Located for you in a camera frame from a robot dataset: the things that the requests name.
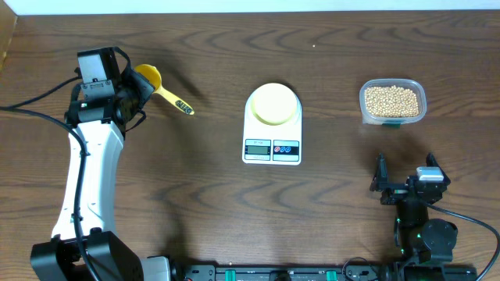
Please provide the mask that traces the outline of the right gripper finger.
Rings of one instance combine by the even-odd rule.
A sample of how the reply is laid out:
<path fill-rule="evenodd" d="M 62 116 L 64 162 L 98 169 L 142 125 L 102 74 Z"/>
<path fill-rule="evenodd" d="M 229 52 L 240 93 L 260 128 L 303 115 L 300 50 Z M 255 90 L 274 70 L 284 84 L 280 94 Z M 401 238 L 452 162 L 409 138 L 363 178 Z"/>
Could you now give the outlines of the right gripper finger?
<path fill-rule="evenodd" d="M 432 152 L 429 152 L 426 156 L 426 166 L 438 168 L 440 167 Z"/>
<path fill-rule="evenodd" d="M 381 192 L 387 188 L 388 185 L 388 168 L 385 157 L 379 154 L 377 157 L 377 167 L 374 173 L 372 182 L 370 184 L 370 191 Z"/>

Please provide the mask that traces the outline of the yellow measuring scoop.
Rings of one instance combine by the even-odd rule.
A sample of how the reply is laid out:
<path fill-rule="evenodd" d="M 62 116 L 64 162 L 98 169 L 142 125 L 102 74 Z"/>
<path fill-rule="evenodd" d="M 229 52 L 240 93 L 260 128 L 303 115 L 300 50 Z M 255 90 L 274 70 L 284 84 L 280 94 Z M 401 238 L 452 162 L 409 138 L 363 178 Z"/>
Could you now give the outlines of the yellow measuring scoop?
<path fill-rule="evenodd" d="M 163 87 L 162 76 L 155 66 L 141 64 L 136 66 L 134 70 L 144 76 L 155 87 L 154 94 L 159 94 L 175 108 L 189 116 L 195 114 L 195 110 L 187 102 Z"/>

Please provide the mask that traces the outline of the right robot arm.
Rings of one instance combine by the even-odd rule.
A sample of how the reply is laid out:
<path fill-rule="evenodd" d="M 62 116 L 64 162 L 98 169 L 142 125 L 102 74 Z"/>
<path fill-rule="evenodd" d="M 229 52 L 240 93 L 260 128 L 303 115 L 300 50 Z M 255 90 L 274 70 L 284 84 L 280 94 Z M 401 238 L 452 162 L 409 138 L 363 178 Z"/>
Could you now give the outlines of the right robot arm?
<path fill-rule="evenodd" d="M 458 229 L 443 219 L 431 219 L 428 208 L 442 199 L 450 183 L 432 154 L 404 183 L 392 183 L 385 157 L 378 155 L 370 191 L 381 193 L 382 205 L 396 207 L 394 240 L 402 251 L 400 260 L 380 267 L 379 280 L 446 279 L 444 267 L 453 259 Z"/>

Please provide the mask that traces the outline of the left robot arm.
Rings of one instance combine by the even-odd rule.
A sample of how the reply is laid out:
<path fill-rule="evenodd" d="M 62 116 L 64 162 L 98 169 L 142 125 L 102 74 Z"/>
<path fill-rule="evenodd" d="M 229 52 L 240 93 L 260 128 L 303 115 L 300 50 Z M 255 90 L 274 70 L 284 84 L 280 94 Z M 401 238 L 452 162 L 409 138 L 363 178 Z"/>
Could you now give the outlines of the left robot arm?
<path fill-rule="evenodd" d="M 79 52 L 81 83 L 65 114 L 70 167 L 63 205 L 51 239 L 32 247 L 41 280 L 169 280 L 164 256 L 139 258 L 116 233 L 116 171 L 127 123 L 154 87 L 130 65 L 120 70 L 118 47 Z"/>

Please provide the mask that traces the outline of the white digital kitchen scale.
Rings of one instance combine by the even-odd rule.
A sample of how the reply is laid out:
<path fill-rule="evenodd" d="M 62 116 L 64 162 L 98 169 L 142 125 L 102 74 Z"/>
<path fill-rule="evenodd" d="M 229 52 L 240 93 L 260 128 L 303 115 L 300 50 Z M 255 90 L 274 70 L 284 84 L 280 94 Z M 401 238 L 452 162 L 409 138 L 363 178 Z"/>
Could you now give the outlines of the white digital kitchen scale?
<path fill-rule="evenodd" d="M 241 160 L 246 164 L 299 165 L 302 161 L 302 104 L 298 95 L 295 115 L 282 125 L 270 126 L 251 113 L 252 93 L 245 104 Z"/>

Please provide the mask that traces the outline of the yellow plastic bowl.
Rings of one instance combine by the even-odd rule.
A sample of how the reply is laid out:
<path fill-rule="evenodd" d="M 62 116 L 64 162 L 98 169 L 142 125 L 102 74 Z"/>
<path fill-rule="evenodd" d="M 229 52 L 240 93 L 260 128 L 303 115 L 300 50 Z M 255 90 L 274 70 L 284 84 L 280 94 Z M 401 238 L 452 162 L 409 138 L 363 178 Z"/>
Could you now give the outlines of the yellow plastic bowl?
<path fill-rule="evenodd" d="M 250 109 L 261 123 L 279 126 L 288 122 L 298 111 L 297 96 L 283 84 L 264 84 L 252 93 Z"/>

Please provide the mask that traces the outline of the green tape piece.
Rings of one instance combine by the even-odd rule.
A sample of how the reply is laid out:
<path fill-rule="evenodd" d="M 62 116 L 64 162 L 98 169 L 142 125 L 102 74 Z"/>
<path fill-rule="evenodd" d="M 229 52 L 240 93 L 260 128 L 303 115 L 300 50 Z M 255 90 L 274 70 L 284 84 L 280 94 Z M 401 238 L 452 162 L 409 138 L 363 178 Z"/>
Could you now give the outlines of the green tape piece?
<path fill-rule="evenodd" d="M 400 123 L 383 123 L 382 126 L 398 129 L 401 127 Z"/>

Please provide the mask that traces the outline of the soybeans in container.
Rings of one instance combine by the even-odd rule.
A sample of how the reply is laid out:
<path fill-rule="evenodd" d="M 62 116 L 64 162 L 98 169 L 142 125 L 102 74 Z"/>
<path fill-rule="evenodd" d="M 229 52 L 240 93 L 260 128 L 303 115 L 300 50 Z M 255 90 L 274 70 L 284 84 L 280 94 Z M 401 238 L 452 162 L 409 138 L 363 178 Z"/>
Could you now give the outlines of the soybeans in container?
<path fill-rule="evenodd" d="M 377 117 L 403 118 L 417 116 L 417 95 L 410 89 L 397 87 L 368 87 L 364 91 L 368 113 Z"/>

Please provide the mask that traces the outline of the clear plastic container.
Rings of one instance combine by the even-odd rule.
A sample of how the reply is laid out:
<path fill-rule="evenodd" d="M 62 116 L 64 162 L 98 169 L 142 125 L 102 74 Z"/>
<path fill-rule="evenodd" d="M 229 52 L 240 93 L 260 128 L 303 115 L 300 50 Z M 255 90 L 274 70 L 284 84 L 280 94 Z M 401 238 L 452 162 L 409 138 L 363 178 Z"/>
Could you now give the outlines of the clear plastic container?
<path fill-rule="evenodd" d="M 419 122 L 427 113 L 423 87 L 409 79 L 375 79 L 359 91 L 362 122 L 370 125 L 395 125 Z"/>

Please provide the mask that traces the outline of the wooden side panel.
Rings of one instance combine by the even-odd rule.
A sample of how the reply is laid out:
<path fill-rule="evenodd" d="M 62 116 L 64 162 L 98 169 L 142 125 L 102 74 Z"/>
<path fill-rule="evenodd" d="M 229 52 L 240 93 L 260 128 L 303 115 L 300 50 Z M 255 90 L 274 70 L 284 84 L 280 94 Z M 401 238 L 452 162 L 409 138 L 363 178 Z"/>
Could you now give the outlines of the wooden side panel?
<path fill-rule="evenodd" d="M 12 42 L 18 16 L 1 0 L 0 5 L 0 68 L 3 68 L 7 51 Z"/>

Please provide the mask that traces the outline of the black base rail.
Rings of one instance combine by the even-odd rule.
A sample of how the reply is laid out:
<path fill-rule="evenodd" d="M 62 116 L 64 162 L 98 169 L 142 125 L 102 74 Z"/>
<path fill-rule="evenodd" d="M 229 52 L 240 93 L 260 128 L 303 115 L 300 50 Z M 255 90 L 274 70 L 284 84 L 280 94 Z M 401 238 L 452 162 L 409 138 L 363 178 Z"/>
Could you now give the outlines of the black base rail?
<path fill-rule="evenodd" d="M 333 267 L 222 267 L 178 265 L 171 270 L 173 281 L 435 281 L 475 280 L 477 270 L 467 266 L 429 267 L 410 265 L 369 266 L 347 264 Z"/>

